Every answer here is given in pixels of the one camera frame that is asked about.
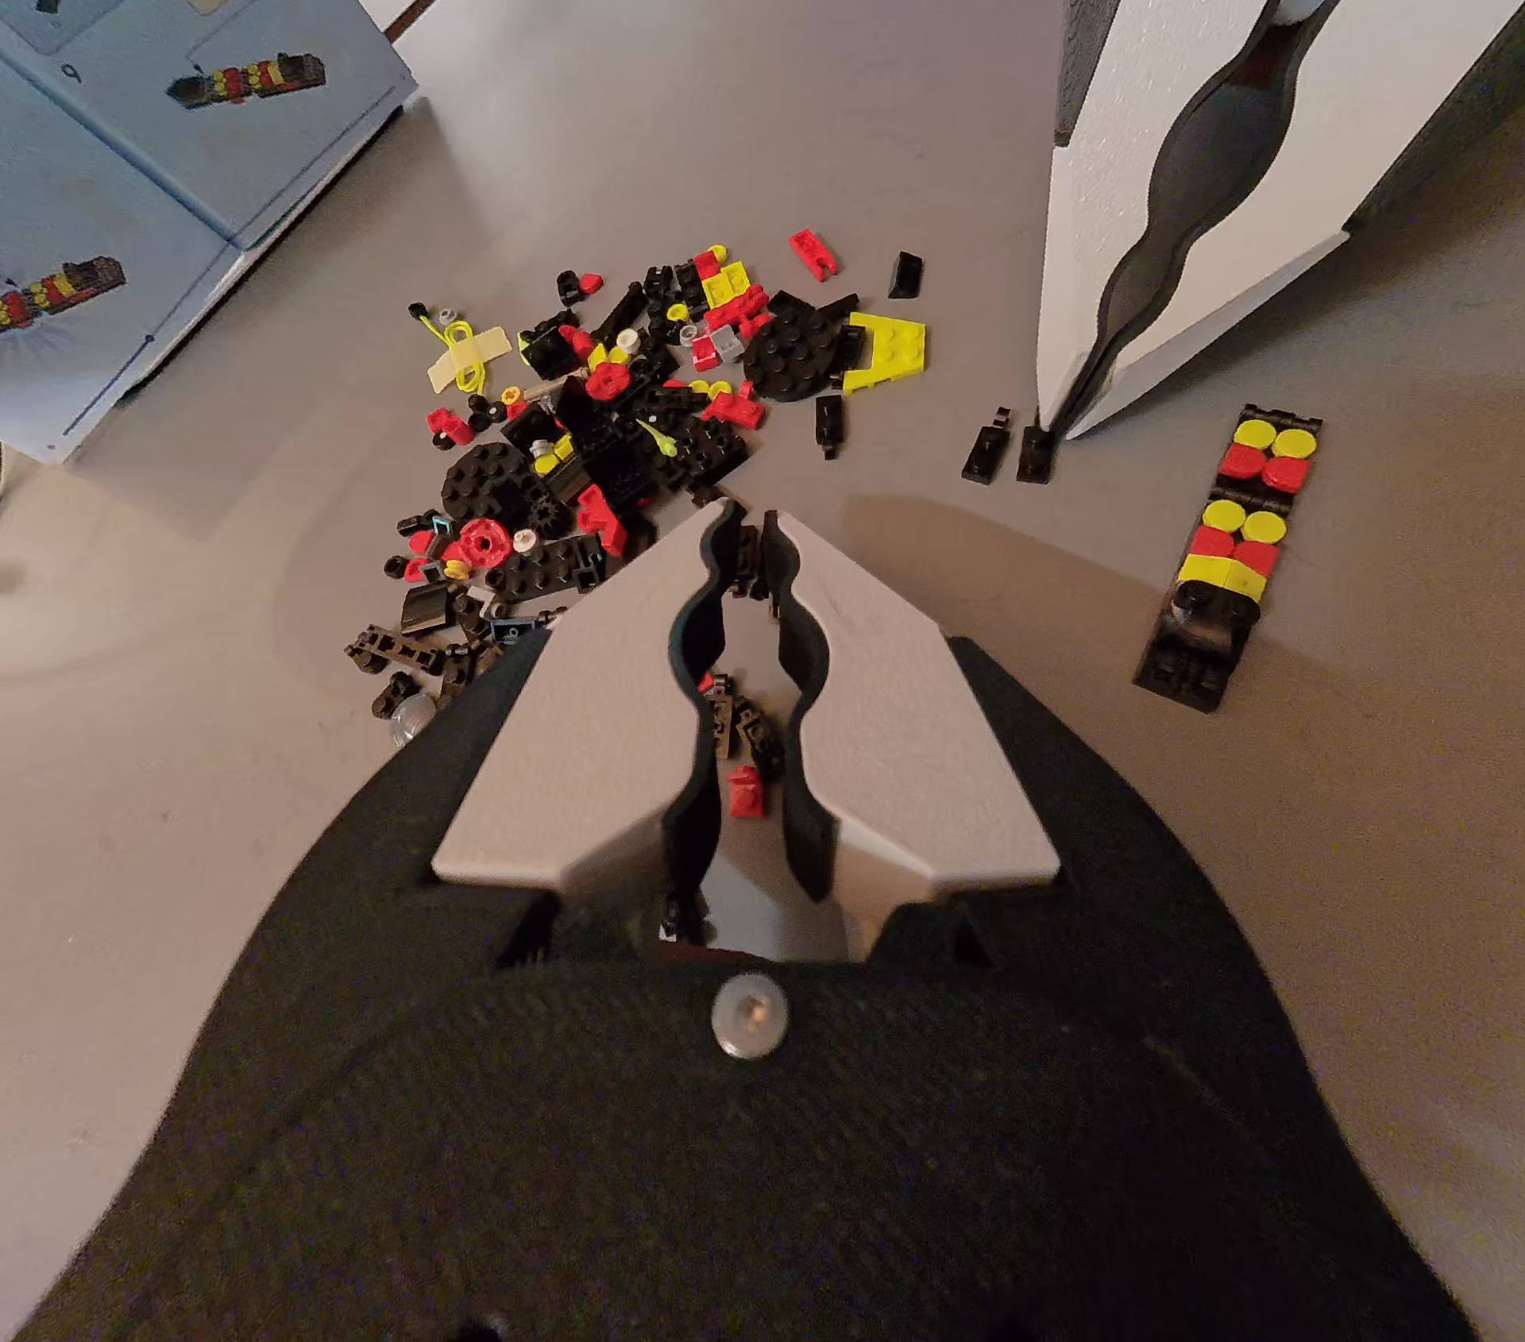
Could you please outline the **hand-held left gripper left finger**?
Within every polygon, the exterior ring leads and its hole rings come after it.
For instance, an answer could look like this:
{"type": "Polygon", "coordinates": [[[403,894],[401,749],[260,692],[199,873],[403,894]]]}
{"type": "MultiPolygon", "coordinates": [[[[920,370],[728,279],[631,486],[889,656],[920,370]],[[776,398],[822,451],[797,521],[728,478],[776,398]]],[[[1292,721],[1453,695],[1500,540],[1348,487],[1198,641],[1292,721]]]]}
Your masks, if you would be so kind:
{"type": "Polygon", "coordinates": [[[722,830],[701,680],[744,519],[712,502],[555,624],[433,857],[439,880],[622,915],[695,907],[722,830]]]}

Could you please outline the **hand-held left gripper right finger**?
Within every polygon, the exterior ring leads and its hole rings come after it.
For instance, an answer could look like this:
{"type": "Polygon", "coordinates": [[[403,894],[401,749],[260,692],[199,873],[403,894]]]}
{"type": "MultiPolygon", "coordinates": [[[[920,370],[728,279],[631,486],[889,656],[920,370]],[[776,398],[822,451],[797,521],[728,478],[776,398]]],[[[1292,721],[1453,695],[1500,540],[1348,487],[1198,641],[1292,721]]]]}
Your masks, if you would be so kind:
{"type": "Polygon", "coordinates": [[[941,626],[800,518],[762,546],[779,662],[789,865],[868,959],[898,910],[1052,884],[1059,849],[941,626]]]}

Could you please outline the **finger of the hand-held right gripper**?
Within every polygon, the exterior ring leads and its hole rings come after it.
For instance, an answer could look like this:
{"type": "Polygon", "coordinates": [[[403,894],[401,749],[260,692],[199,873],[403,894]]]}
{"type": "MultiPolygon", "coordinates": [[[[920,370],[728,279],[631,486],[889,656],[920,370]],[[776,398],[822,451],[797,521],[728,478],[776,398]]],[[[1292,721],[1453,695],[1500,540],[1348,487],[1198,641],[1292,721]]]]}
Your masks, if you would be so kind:
{"type": "Polygon", "coordinates": [[[1522,0],[1340,0],[1297,66],[1268,170],[1186,254],[1162,313],[1067,438],[1114,417],[1346,243],[1364,200],[1522,0]]]}
{"type": "Polygon", "coordinates": [[[1040,425],[1079,425],[1106,352],[1210,179],[1190,174],[1208,105],[1276,0],[1119,0],[1067,143],[1052,154],[1038,325],[1040,425]]]}

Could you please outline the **pile of lego pieces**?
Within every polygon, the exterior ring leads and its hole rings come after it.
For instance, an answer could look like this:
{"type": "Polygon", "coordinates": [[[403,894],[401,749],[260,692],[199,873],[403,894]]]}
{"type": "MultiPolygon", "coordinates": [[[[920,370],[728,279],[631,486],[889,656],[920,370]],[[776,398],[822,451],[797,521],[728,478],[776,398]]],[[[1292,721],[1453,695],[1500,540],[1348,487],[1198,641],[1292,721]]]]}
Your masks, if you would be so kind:
{"type": "Polygon", "coordinates": [[[371,710],[398,746],[550,632],[561,597],[590,594],[644,552],[668,505],[723,497],[773,408],[814,413],[868,362],[849,317],[874,313],[857,294],[771,292],[722,244],[652,267],[588,325],[580,306],[601,287],[600,275],[560,273],[560,309],[517,336],[409,308],[445,346],[434,389],[457,386],[466,402],[428,416],[452,462],[434,505],[396,524],[385,573],[404,586],[398,621],[347,646],[384,678],[371,710]]]}

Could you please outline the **black red yellow lego model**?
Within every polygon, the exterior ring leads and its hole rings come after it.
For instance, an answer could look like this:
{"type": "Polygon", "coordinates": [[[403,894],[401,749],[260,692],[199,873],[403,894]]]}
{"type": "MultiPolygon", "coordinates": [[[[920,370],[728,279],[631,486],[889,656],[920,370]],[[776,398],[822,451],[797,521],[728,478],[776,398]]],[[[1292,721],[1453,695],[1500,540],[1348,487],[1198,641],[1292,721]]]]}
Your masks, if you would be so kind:
{"type": "Polygon", "coordinates": [[[1324,430],[1322,417],[1241,410],[1154,616],[1138,687],[1205,714],[1221,708],[1262,621],[1324,430]]]}

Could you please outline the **yellow lego wedge plate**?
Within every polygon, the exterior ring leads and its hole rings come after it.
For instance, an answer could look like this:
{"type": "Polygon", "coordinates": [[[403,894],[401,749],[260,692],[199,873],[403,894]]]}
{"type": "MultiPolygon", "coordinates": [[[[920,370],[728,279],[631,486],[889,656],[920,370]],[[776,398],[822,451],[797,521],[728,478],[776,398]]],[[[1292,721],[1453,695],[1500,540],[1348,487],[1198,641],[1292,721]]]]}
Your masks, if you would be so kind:
{"type": "Polygon", "coordinates": [[[849,325],[865,332],[866,363],[844,373],[843,394],[919,378],[927,370],[927,325],[863,311],[849,314],[849,325]]]}

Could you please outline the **blue lego instruction booklet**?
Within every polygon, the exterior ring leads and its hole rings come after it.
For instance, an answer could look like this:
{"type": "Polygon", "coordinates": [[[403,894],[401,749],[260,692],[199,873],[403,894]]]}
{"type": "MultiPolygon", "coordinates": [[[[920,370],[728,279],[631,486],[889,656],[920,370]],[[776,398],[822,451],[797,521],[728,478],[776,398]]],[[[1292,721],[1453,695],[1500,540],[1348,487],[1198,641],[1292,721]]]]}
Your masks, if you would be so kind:
{"type": "Polygon", "coordinates": [[[2,437],[58,464],[404,109],[360,0],[2,0],[2,437]]]}

